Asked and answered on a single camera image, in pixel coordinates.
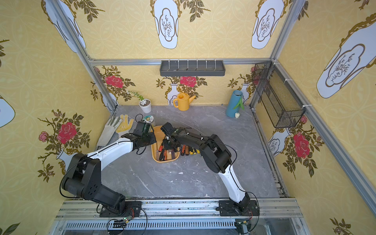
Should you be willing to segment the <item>orange black screwdriver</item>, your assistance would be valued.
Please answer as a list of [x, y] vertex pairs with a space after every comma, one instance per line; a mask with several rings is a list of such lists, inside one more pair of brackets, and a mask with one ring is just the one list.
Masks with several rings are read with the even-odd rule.
[[181, 148], [181, 155], [182, 156], [185, 156], [185, 152], [186, 152], [185, 149], [186, 149], [186, 146], [183, 145], [182, 148]]

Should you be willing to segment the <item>yellow storage box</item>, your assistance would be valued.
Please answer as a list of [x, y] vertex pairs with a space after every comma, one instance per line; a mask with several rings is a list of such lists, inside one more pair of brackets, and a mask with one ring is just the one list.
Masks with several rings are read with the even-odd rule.
[[164, 148], [165, 134], [161, 130], [161, 126], [155, 126], [154, 135], [156, 137], [156, 143], [151, 145], [152, 158], [158, 163], [168, 163], [177, 160], [180, 157], [180, 149]]

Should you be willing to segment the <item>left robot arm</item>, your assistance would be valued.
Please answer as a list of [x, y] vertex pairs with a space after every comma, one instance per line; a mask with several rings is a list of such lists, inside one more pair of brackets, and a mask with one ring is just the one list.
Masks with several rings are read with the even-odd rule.
[[127, 211], [138, 217], [141, 201], [127, 201], [123, 194], [104, 186], [101, 172], [121, 156], [156, 143], [152, 129], [151, 124], [139, 121], [133, 133], [124, 134], [116, 142], [89, 154], [75, 154], [61, 180], [60, 190], [101, 204], [105, 209], [102, 217], [124, 216]]

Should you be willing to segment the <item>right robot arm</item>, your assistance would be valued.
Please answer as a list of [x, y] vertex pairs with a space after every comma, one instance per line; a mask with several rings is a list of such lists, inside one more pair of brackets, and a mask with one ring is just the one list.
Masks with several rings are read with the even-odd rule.
[[201, 136], [187, 128], [175, 128], [169, 122], [161, 127], [161, 131], [166, 136], [164, 143], [166, 148], [186, 145], [199, 150], [207, 167], [220, 176], [228, 191], [229, 199], [233, 202], [234, 210], [238, 213], [247, 211], [251, 201], [250, 196], [235, 174], [228, 146], [217, 135]]

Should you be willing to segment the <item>sunflower seed jar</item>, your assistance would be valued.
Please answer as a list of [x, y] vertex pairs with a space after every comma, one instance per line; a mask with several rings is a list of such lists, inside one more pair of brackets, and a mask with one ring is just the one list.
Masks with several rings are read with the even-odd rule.
[[152, 124], [154, 122], [154, 117], [152, 115], [147, 115], [143, 118], [143, 121]]

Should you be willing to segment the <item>yellow dotted work glove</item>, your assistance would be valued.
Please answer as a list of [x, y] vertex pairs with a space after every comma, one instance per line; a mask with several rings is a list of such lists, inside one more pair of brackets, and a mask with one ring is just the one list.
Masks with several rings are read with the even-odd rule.
[[118, 137], [121, 138], [123, 135], [129, 133], [131, 130], [134, 119], [129, 119], [128, 115], [120, 115], [121, 122], [119, 126], [116, 129], [116, 133], [118, 134]]

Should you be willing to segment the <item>white flower pot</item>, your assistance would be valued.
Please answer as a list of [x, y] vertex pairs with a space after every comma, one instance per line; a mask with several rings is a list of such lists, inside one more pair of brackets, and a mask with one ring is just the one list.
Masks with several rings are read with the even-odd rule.
[[149, 99], [140, 100], [139, 106], [142, 109], [142, 111], [146, 114], [150, 113], [152, 110], [151, 101]]

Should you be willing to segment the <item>long white leather glove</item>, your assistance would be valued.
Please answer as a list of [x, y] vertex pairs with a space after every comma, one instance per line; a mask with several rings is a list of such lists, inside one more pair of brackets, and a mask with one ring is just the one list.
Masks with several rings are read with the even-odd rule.
[[122, 122], [121, 117], [111, 116], [104, 125], [103, 131], [97, 142], [97, 149], [106, 146], [111, 140], [113, 134]]

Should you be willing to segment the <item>yellow watering can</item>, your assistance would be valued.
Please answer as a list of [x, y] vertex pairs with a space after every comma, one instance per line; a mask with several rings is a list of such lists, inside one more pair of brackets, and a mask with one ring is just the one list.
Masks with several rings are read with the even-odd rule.
[[177, 98], [173, 100], [173, 106], [180, 111], [187, 111], [195, 98], [196, 96], [190, 97], [187, 93], [179, 93]]

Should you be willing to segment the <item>teal vase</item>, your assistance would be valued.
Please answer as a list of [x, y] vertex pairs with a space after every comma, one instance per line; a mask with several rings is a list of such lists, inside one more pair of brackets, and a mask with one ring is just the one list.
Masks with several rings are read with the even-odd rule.
[[230, 118], [235, 118], [236, 113], [238, 113], [240, 109], [244, 110], [243, 92], [240, 90], [235, 90], [233, 91], [228, 103], [226, 115]]

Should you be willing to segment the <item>grey wall shelf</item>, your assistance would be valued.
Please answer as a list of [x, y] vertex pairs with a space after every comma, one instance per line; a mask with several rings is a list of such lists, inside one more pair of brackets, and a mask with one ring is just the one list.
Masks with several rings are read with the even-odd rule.
[[217, 59], [169, 59], [160, 65], [161, 76], [224, 76], [225, 72], [223, 60]]

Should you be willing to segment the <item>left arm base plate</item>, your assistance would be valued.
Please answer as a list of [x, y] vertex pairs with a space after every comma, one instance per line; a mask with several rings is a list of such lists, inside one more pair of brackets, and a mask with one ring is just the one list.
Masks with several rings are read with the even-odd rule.
[[103, 206], [99, 217], [139, 217], [142, 208], [142, 201], [122, 201], [119, 206]]

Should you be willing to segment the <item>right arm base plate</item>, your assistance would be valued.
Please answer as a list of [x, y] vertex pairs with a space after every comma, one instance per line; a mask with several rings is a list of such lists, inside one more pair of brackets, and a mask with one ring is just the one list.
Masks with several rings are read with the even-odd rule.
[[215, 210], [220, 213], [220, 216], [259, 216], [259, 206], [255, 200], [250, 200], [245, 204], [221, 200]]

